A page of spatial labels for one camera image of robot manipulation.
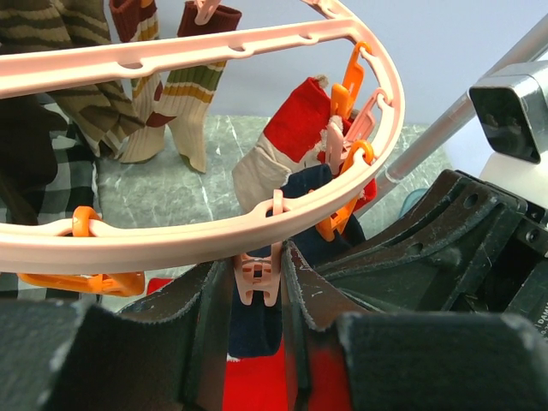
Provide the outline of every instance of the striped sock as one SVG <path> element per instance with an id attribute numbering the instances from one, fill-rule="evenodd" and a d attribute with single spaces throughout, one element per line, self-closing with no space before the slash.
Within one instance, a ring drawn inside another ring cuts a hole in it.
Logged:
<path id="1" fill-rule="evenodd" d="M 53 4 L 61 15 L 74 46 L 111 44 L 102 0 L 53 0 Z M 145 122 L 140 120 L 119 80 L 100 83 L 97 87 L 120 115 L 117 127 L 105 139 L 105 143 L 117 154 L 122 141 L 142 129 Z"/>
<path id="2" fill-rule="evenodd" d="M 50 0 L 0 0 L 0 43 L 12 52 L 73 47 L 61 16 Z M 86 134 L 98 155 L 98 143 L 118 121 L 118 114 L 94 85 L 49 92 L 61 110 Z"/>
<path id="3" fill-rule="evenodd" d="M 110 0 L 110 12 L 123 43 L 159 39 L 158 15 L 154 0 Z M 134 106 L 143 122 L 152 114 L 162 93 L 160 74 L 131 80 Z M 122 163 L 146 161 L 164 149 L 165 126 L 148 127 L 131 134 L 120 156 Z"/>
<path id="4" fill-rule="evenodd" d="M 240 11 L 221 5 L 207 24 L 198 26 L 194 23 L 197 14 L 194 2 L 185 2 L 178 37 L 234 31 L 241 19 Z M 225 65 L 219 62 L 171 71 L 162 97 L 146 122 L 153 127 L 167 123 L 177 151 L 200 172 L 206 172 L 207 163 L 204 120 Z"/>

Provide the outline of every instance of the laundry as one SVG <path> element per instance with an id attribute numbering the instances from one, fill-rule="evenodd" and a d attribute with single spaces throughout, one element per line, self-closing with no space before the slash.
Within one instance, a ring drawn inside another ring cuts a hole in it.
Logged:
<path id="1" fill-rule="evenodd" d="M 327 164 L 306 168 L 288 178 L 282 187 L 283 197 L 294 199 L 317 190 L 332 180 Z M 352 216 L 342 235 L 335 234 L 335 240 L 326 241 L 315 227 L 292 237 L 301 254 L 314 267 L 321 262 L 335 258 L 338 254 L 360 245 L 366 240 L 358 219 Z M 248 253 L 254 257 L 266 257 L 270 247 Z M 282 307 L 278 296 L 274 307 L 267 307 L 261 293 L 255 293 L 250 306 L 241 303 L 238 290 L 234 289 L 232 317 L 230 320 L 229 355 L 235 358 L 249 358 L 275 354 L 282 338 Z"/>
<path id="2" fill-rule="evenodd" d="M 160 37 L 158 13 L 154 0 L 110 0 L 112 20 L 123 43 L 150 41 Z M 132 95 L 139 119 L 146 122 L 159 101 L 163 86 L 160 73 L 131 79 Z M 164 149 L 165 126 L 145 127 L 129 135 L 119 160 L 121 163 L 141 163 Z"/>
<path id="3" fill-rule="evenodd" d="M 0 43 L 10 52 L 56 51 L 110 42 L 102 0 L 0 0 Z M 144 127 L 120 81 L 49 92 L 75 121 L 95 155 L 103 141 L 116 152 Z"/>
<path id="4" fill-rule="evenodd" d="M 200 36 L 236 30 L 241 12 L 219 5 L 205 25 L 194 22 L 198 9 L 194 1 L 185 2 L 178 37 Z M 210 63 L 173 70 L 146 125 L 168 124 L 177 151 L 188 158 L 199 172 L 207 168 L 204 120 L 217 90 L 226 62 Z"/>
<path id="5" fill-rule="evenodd" d="M 331 100 L 324 75 L 308 77 L 268 122 L 255 146 L 232 170 L 236 198 L 244 212 L 268 200 L 289 175 L 325 163 L 325 128 L 331 119 Z M 346 134 L 352 120 L 338 121 Z M 364 188 L 355 210 L 376 193 L 373 180 Z"/>
<path id="6" fill-rule="evenodd" d="M 76 124 L 70 123 L 66 134 L 51 133 L 50 136 L 50 147 L 54 152 L 57 173 L 44 187 L 27 190 L 21 194 L 33 213 L 35 223 L 46 224 L 62 218 L 71 218 L 76 207 L 83 205 L 99 211 L 96 158 L 85 142 L 83 133 Z M 17 210 L 0 201 L 0 223 L 14 223 L 16 214 Z M 32 221 L 21 223 L 33 225 Z M 100 301 L 100 296 L 96 295 L 34 287 L 22 282 L 14 273 L 0 274 L 0 298 Z"/>

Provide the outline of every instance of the red sock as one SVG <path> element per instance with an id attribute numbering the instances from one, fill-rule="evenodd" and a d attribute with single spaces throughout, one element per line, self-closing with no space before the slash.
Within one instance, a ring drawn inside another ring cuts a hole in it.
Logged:
<path id="1" fill-rule="evenodd" d="M 322 131 L 331 118 L 331 99 L 325 93 L 324 76 L 309 77 L 300 84 L 268 122 L 255 146 L 232 170 L 236 198 L 245 212 L 268 200 L 289 175 L 325 162 Z M 350 121 L 342 122 L 343 134 Z M 371 182 L 355 210 L 376 195 Z"/>

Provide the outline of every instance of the navy blue sock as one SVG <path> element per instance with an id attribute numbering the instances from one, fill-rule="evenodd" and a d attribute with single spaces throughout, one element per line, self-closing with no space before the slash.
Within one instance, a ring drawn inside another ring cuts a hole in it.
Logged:
<path id="1" fill-rule="evenodd" d="M 317 190 L 332 180 L 328 165 L 321 164 L 291 175 L 282 187 L 283 197 L 296 199 L 310 190 Z M 312 267 L 332 259 L 365 241 L 358 219 L 348 221 L 343 235 L 336 233 L 335 240 L 326 241 L 315 227 L 293 237 L 293 242 Z M 270 247 L 248 253 L 254 257 L 270 255 Z M 263 293 L 253 293 L 250 306 L 241 303 L 235 287 L 230 320 L 229 354 L 237 358 L 258 357 L 275 354 L 282 340 L 282 304 L 280 295 L 274 307 L 266 307 Z"/>

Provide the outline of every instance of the wall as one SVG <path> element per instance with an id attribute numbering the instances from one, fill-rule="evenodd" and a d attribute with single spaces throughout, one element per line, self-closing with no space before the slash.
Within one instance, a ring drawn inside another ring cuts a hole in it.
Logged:
<path id="1" fill-rule="evenodd" d="M 175 37 L 184 2 L 156 1 L 162 37 Z M 343 2 L 392 56 L 406 93 L 406 122 L 414 123 L 436 120 L 548 13 L 544 0 Z M 240 29 L 320 18 L 299 0 L 223 0 L 223 4 L 242 10 Z M 351 50 L 349 42 L 338 40 L 232 61 L 211 113 L 271 116 L 307 76 L 327 74 L 331 82 L 341 81 Z M 359 104 L 374 86 L 369 75 Z M 446 146 L 456 168 L 481 170 L 489 147 L 477 126 L 468 125 Z"/>

